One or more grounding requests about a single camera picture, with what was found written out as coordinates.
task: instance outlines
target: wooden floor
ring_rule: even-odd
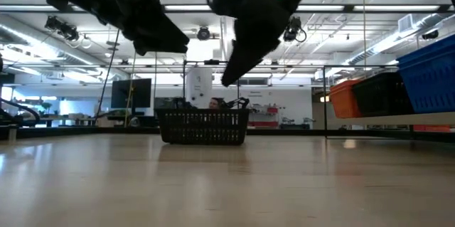
[[[25,140],[0,148],[0,226],[455,226],[453,153],[387,144],[248,137],[242,147],[185,147],[142,134]]]

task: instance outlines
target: white cylinder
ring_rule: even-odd
[[[212,93],[212,68],[191,68],[186,75],[186,101],[207,108]]]

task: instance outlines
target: orange bin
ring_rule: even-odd
[[[362,117],[352,91],[353,85],[360,80],[347,80],[330,88],[330,100],[337,118]]]

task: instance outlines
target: ceiling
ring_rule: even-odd
[[[450,0],[302,0],[302,4],[450,4]],[[205,4],[205,0],[162,0],[162,4]],[[0,0],[0,6],[6,4],[23,4],[23,5],[36,5],[46,4],[46,0]],[[7,13],[13,19],[26,24],[40,33],[49,35],[60,42],[64,40],[53,33],[49,33],[45,28],[44,24],[47,17],[50,14],[41,12],[28,12],[28,13]],[[110,57],[107,57],[107,50],[110,46],[106,44],[107,41],[114,41],[117,30],[115,27],[103,26],[98,20],[89,14],[52,14],[58,16],[60,19],[77,26],[77,30],[85,34],[90,38],[91,46],[89,48],[83,48],[85,44],[89,44],[89,41],[82,42],[81,46],[76,48],[77,51],[86,53],[93,58],[100,60],[101,62],[108,63]],[[340,59],[337,56],[343,54],[349,56],[352,52],[357,51],[364,47],[364,40],[368,44],[377,40],[381,36],[397,28],[397,21],[405,16],[405,13],[401,14],[297,14],[304,23],[304,30],[307,33],[307,39],[304,43],[282,43],[278,49],[271,52],[265,57],[265,63],[270,63],[271,60],[278,60],[279,64],[282,65],[325,65],[325,64],[341,64]],[[208,26],[210,32],[221,33],[221,21],[225,22],[226,30],[224,30],[224,36],[226,40],[234,38],[232,31],[233,20],[231,18],[221,18],[211,13],[179,13],[179,14],[168,14],[168,17],[188,36],[194,37],[195,31],[200,26]],[[451,29],[446,29],[447,33],[451,33]],[[411,43],[413,38],[410,38],[406,43]],[[114,63],[120,63],[122,60],[128,60],[129,63],[133,62],[134,48],[132,42],[119,37],[118,51],[114,57]],[[204,53],[198,56],[198,60],[207,60],[216,57],[216,53],[213,51],[221,49],[221,43],[218,39],[216,41],[210,41],[206,44],[192,43],[190,44],[189,50],[194,50],[193,47],[204,47]],[[394,56],[401,56],[407,51],[415,50],[411,46],[397,45],[392,48],[388,48],[383,53],[393,54]],[[175,53],[157,53],[158,64],[179,64],[183,62],[184,55]],[[24,58],[19,60],[16,65],[26,63],[36,63],[30,58]],[[148,53],[145,57],[138,56],[136,60],[137,64],[154,64],[155,53]],[[295,73],[313,73],[316,69],[305,68],[296,69]],[[124,70],[126,73],[130,72],[131,69]],[[138,68],[136,71],[150,73],[153,69]],[[159,72],[170,73],[179,72],[181,68],[159,68]],[[277,71],[289,72],[288,68],[280,68]]]

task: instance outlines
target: person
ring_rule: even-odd
[[[219,110],[220,109],[220,99],[212,97],[210,99],[210,103],[208,104],[208,108],[212,110]]]

